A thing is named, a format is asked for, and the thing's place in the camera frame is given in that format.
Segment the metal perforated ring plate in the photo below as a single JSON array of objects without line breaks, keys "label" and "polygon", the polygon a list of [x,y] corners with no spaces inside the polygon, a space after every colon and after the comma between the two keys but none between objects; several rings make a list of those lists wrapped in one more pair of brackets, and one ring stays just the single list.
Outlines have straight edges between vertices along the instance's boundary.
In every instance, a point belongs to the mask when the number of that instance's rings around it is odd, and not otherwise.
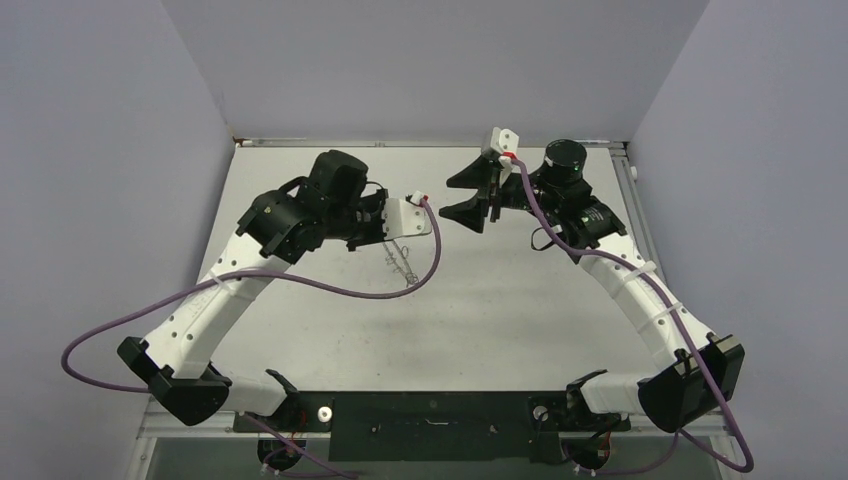
[{"label": "metal perforated ring plate", "polygon": [[385,252],[386,264],[403,278],[407,287],[419,282],[419,277],[409,262],[409,248],[406,245],[401,245],[396,240],[391,240],[384,242],[382,247]]}]

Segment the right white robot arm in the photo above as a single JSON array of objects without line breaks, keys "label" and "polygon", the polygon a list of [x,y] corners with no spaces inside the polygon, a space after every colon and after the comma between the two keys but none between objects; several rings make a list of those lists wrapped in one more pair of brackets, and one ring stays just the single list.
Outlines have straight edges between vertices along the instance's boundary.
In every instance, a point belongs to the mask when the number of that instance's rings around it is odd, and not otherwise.
[{"label": "right white robot arm", "polygon": [[539,220],[552,243],[565,246],[618,305],[658,370],[648,377],[599,371],[573,382],[578,392],[564,403],[567,419],[589,428],[604,414],[645,415],[675,433],[732,398],[745,350],[734,336],[718,336],[670,292],[624,222],[593,194],[583,173],[587,160],[583,145],[560,139],[527,172],[508,148],[487,148],[446,181],[449,188],[473,190],[473,197],[439,214],[477,233],[504,209]]}]

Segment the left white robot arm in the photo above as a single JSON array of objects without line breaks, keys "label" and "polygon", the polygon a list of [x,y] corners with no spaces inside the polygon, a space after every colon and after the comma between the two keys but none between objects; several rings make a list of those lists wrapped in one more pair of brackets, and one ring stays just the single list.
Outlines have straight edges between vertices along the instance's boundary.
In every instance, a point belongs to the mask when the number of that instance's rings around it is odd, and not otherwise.
[{"label": "left white robot arm", "polygon": [[152,396],[187,426],[228,410],[252,412],[274,430],[296,421],[295,387],[280,373],[241,374],[212,356],[276,275],[327,240],[353,250],[387,239],[396,200],[384,188],[367,195],[368,166],[339,150],[319,154],[306,176],[258,195],[237,222],[202,288],[142,338],[128,337],[119,357]]}]

